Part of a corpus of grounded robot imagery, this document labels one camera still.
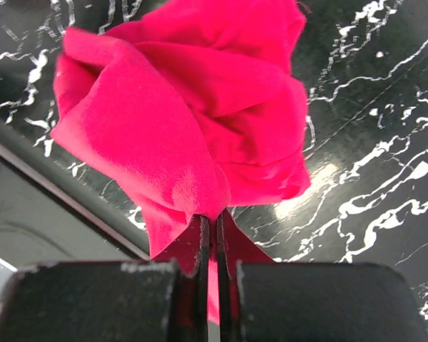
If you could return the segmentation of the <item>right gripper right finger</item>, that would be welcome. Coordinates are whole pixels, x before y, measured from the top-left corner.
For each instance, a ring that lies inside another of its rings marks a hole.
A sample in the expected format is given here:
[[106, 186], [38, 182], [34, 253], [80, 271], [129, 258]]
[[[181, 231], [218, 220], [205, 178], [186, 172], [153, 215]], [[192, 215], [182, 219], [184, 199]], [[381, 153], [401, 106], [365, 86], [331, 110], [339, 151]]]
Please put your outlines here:
[[240, 341], [240, 298], [237, 263], [272, 263], [237, 226], [231, 214], [222, 213], [216, 221], [216, 252], [220, 300], [220, 340]]

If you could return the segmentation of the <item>crimson red t-shirt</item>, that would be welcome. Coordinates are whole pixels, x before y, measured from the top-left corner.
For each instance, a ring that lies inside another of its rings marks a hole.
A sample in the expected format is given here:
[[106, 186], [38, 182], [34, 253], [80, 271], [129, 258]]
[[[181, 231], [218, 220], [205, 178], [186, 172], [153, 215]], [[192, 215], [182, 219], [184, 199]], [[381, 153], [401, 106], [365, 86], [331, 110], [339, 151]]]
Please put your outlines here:
[[194, 215], [310, 186], [291, 74], [305, 22], [295, 1], [169, 1], [102, 34], [66, 29], [51, 136], [141, 208], [152, 259]]

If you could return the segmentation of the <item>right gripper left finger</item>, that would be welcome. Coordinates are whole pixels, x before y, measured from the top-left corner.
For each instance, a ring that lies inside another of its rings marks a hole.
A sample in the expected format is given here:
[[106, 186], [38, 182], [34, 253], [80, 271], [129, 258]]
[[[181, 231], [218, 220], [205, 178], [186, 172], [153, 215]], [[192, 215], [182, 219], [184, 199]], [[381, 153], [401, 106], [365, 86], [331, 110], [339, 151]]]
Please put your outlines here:
[[209, 251], [210, 222], [194, 216], [188, 227], [153, 258], [177, 269], [170, 295], [168, 341], [208, 340]]

